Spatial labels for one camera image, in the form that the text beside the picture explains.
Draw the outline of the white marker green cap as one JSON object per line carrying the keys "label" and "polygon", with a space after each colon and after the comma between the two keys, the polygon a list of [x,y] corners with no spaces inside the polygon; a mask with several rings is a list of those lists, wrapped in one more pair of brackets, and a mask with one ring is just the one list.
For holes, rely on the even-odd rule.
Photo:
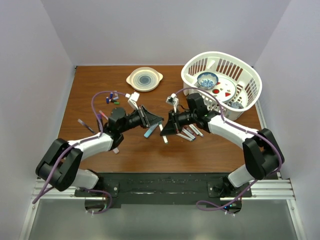
{"label": "white marker green cap", "polygon": [[180,137],[180,138],[183,138],[183,139],[189,141],[189,142],[193,142],[193,141],[194,141],[191,137],[188,137],[188,136],[183,135],[183,134],[181,134],[181,133],[177,133],[176,135],[177,135],[178,137]]}

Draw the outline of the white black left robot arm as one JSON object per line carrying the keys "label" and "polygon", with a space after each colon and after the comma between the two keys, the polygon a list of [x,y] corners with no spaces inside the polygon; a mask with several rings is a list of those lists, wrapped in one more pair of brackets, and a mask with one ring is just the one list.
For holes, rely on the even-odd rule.
{"label": "white black left robot arm", "polygon": [[143,105],[130,114],[124,108],[116,107],[104,124],[102,133],[79,140],[54,140],[35,173],[60,192],[77,187],[85,188],[92,196],[99,196],[104,184],[93,171],[80,169],[81,161],[117,148],[124,139],[124,132],[136,127],[146,129],[163,120],[163,117],[150,113]]}

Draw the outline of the white marker dark blue cap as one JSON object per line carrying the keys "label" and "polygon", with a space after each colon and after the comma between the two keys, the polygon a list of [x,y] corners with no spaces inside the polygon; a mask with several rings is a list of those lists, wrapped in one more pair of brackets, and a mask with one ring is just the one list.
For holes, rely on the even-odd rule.
{"label": "white marker dark blue cap", "polygon": [[195,140],[196,137],[195,137],[192,133],[190,133],[187,129],[183,128],[183,129],[182,129],[182,132],[183,132],[184,134],[186,134],[188,137],[190,137],[190,138],[192,138],[193,140]]}

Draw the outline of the white pen lavender cap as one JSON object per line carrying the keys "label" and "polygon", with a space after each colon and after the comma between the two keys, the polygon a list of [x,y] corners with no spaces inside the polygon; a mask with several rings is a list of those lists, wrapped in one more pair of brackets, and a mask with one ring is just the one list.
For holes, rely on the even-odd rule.
{"label": "white pen lavender cap", "polygon": [[200,130],[197,127],[194,127],[194,130],[198,136],[204,137],[204,135],[200,132]]}

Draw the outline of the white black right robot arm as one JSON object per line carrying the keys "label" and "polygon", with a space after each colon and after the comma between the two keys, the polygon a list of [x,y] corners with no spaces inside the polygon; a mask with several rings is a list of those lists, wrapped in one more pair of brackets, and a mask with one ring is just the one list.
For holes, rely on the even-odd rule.
{"label": "white black right robot arm", "polygon": [[166,103],[173,106],[161,136],[180,133],[184,126],[196,124],[207,133],[218,135],[243,150],[244,165],[228,174],[223,180],[223,192],[235,196],[241,186],[254,180],[263,180],[278,171],[284,157],[273,133],[264,128],[256,130],[228,120],[218,111],[208,110],[199,93],[187,97],[188,108],[178,111],[179,99],[175,93],[168,96]]}

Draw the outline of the red transparent pen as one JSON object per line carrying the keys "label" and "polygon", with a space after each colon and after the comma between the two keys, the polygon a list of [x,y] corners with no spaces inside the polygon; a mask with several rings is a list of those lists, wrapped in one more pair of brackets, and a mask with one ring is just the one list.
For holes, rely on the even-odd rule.
{"label": "red transparent pen", "polygon": [[189,126],[188,128],[190,129],[190,132],[192,132],[193,135],[195,135],[195,136],[198,135],[197,132],[195,132],[195,131],[193,130],[193,128],[191,128],[190,126]]}

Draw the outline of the light blue highlighter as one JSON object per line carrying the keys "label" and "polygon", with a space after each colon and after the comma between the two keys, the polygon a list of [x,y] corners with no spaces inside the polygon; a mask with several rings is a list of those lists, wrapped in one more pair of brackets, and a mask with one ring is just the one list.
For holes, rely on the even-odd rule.
{"label": "light blue highlighter", "polygon": [[153,133],[153,131],[155,130],[156,126],[151,126],[145,133],[144,133],[144,137],[145,138],[149,138],[150,135]]}

